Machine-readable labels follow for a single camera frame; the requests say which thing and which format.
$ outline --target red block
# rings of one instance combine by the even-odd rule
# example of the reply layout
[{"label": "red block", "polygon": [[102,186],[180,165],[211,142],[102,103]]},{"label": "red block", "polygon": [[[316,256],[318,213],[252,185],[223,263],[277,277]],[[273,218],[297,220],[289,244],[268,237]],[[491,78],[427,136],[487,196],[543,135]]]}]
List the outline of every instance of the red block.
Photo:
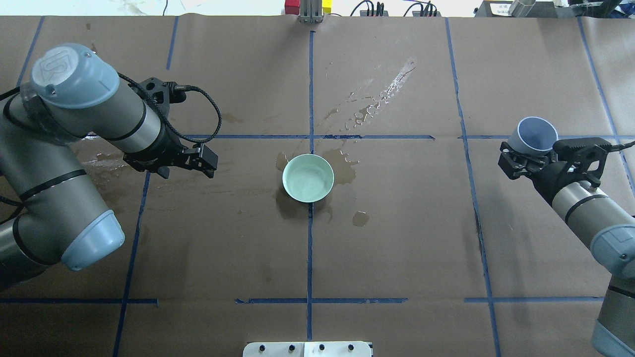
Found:
[{"label": "red block", "polygon": [[300,0],[284,0],[284,13],[291,15],[300,14]]}]

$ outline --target yellow block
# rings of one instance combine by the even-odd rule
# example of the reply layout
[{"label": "yellow block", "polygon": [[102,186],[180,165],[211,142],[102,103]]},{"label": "yellow block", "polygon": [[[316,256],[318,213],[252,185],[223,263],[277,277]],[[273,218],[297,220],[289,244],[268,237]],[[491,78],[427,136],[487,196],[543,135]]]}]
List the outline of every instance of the yellow block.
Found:
[{"label": "yellow block", "polygon": [[333,0],[322,0],[322,10],[324,10],[324,13],[331,13],[332,8]]}]

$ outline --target mint green bowl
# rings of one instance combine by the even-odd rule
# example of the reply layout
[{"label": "mint green bowl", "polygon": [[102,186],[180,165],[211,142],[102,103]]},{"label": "mint green bowl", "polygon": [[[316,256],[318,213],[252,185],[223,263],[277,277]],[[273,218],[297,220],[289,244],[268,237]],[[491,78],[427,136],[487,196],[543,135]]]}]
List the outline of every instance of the mint green bowl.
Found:
[{"label": "mint green bowl", "polygon": [[315,202],[333,188],[335,175],[328,161],[318,155],[304,154],[293,158],[282,172],[282,185],[293,199]]}]

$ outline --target ur logo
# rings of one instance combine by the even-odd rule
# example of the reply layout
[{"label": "ur logo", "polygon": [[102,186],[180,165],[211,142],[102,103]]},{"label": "ur logo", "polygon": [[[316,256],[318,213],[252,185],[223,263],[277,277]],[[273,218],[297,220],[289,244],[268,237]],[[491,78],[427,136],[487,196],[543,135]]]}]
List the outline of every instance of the ur logo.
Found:
[{"label": "ur logo", "polygon": [[46,82],[51,81],[58,74],[66,73],[71,67],[71,58],[68,50],[43,58],[42,62],[40,62],[42,78]]}]

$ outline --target light blue cup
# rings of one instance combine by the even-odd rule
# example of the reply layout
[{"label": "light blue cup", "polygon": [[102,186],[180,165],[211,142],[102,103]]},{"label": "light blue cup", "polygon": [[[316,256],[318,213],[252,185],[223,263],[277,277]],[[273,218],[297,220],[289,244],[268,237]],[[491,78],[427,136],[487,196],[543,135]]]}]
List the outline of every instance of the light blue cup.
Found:
[{"label": "light blue cup", "polygon": [[334,181],[335,174],[328,161],[313,154],[296,156],[282,173],[282,184],[289,196],[305,203],[326,197]]},{"label": "light blue cup", "polygon": [[537,116],[524,118],[507,139],[515,151],[529,156],[544,156],[558,141],[558,132],[550,122]]}]

